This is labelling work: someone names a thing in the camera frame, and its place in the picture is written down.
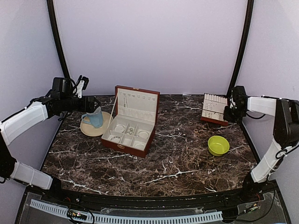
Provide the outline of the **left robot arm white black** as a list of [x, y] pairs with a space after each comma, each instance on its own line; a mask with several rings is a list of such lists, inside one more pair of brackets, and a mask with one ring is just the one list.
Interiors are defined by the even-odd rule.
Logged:
[[89, 79], [80, 76], [75, 82], [71, 78], [56, 77], [52, 88], [45, 96], [34, 98], [29, 105], [4, 119], [0, 123], [0, 176], [2, 183], [14, 179], [31, 186], [48, 190], [47, 195], [55, 203], [63, 203], [66, 193], [56, 184], [60, 181], [29, 165], [17, 161], [8, 146], [33, 126], [60, 116], [63, 112], [95, 112], [100, 102], [95, 97], [83, 96]]

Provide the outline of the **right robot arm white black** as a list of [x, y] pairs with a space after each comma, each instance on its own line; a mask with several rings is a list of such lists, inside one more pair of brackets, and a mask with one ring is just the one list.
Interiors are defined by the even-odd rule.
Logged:
[[238, 198], [249, 202], [256, 196], [255, 186], [265, 182], [278, 170], [283, 159], [299, 148], [299, 101], [270, 96], [247, 95], [244, 86], [232, 88], [230, 103], [224, 109], [224, 119], [240, 123], [250, 112], [273, 117], [272, 141], [257, 166], [247, 174]]

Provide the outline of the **brown leather jewelry box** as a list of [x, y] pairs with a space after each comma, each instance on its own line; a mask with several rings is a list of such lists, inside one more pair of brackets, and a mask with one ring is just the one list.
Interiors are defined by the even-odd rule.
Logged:
[[[116, 116], [108, 122], [109, 126], [101, 137], [103, 146], [146, 157], [156, 131], [159, 99], [158, 91], [116, 86], [115, 106], [112, 109]], [[136, 137], [140, 130], [148, 131], [150, 137]]]

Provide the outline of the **beige jewelry tray insert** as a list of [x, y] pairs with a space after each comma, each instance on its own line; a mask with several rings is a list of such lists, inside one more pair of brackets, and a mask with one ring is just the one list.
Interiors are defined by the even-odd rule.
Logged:
[[200, 120], [227, 126], [228, 122], [224, 119], [224, 109], [227, 105], [226, 97], [205, 93]]

